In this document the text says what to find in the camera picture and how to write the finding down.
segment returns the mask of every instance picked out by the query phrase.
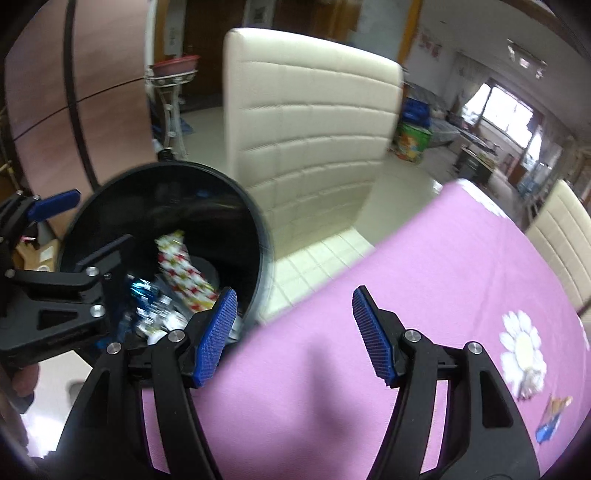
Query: white flower pattern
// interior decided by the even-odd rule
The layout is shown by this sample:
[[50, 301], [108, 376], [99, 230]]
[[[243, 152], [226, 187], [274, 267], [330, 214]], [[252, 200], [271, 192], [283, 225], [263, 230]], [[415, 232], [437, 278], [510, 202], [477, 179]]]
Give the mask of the white flower pattern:
[[544, 388], [548, 370], [540, 350], [542, 340], [525, 312], [509, 312], [503, 323], [506, 332], [499, 335], [507, 349], [501, 354], [503, 378], [515, 398], [530, 398]]
[[494, 213], [496, 216], [509, 218], [501, 207], [499, 207], [495, 202], [493, 202], [488, 197], [488, 195], [486, 195], [486, 193], [484, 193], [480, 188], [474, 185], [470, 180], [458, 179], [456, 181], [460, 184], [464, 191], [466, 191], [473, 199], [475, 199], [478, 203], [484, 205], [486, 210]]

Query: plastic wrapper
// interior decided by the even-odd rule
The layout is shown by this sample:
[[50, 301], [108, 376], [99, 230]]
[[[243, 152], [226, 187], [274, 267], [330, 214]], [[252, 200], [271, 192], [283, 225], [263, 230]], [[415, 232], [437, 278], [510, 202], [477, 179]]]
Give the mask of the plastic wrapper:
[[173, 299], [161, 295], [155, 284], [135, 280], [131, 284], [131, 297], [137, 305], [135, 332], [146, 338], [148, 345], [156, 343], [167, 332], [187, 326], [188, 320], [174, 308]]
[[156, 240], [158, 263], [166, 281], [193, 312], [213, 307], [217, 292], [192, 264], [184, 243], [184, 232], [178, 230]]
[[554, 398], [550, 396], [540, 426], [535, 431], [535, 439], [538, 443], [544, 443], [552, 439], [560, 425], [562, 412], [572, 401], [573, 397]]

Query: window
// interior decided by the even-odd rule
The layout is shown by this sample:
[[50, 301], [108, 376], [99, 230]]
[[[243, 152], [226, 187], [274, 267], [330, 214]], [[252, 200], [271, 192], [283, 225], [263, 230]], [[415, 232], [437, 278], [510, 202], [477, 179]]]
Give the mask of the window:
[[527, 147], [532, 133], [527, 130], [533, 111], [499, 87], [492, 89], [483, 117], [511, 137], [521, 148]]
[[491, 87], [485, 83], [464, 106], [462, 118], [474, 125], [481, 113], [485, 120], [504, 132], [521, 148], [527, 147], [532, 136], [527, 126], [534, 115], [529, 106], [498, 86], [491, 91]]
[[474, 125], [484, 110], [486, 99], [491, 88], [485, 83], [462, 109], [462, 118], [471, 125]]

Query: wall decoration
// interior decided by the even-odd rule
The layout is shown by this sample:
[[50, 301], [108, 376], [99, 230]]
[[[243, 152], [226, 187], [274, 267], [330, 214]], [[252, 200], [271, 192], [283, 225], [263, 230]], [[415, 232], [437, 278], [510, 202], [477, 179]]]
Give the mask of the wall decoration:
[[431, 49], [431, 56], [436, 59], [439, 60], [439, 54], [441, 53], [441, 45], [436, 44], [433, 46], [433, 48]]
[[433, 42], [431, 41], [431, 35], [429, 33], [429, 30], [423, 30], [420, 34], [419, 39], [420, 40], [418, 46], [420, 48], [422, 48], [423, 50], [431, 50], [431, 45], [433, 45]]

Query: cream leather chair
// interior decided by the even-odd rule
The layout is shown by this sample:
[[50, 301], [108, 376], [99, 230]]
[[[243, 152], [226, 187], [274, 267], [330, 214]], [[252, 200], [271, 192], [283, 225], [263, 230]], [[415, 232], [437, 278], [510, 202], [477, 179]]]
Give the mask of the cream leather chair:
[[264, 212], [275, 258], [351, 227], [398, 121], [402, 68], [258, 28], [228, 32], [224, 56], [228, 170]]
[[[591, 297], [591, 218], [564, 180], [559, 180], [526, 231], [579, 310]], [[582, 317], [591, 337], [591, 309]]]

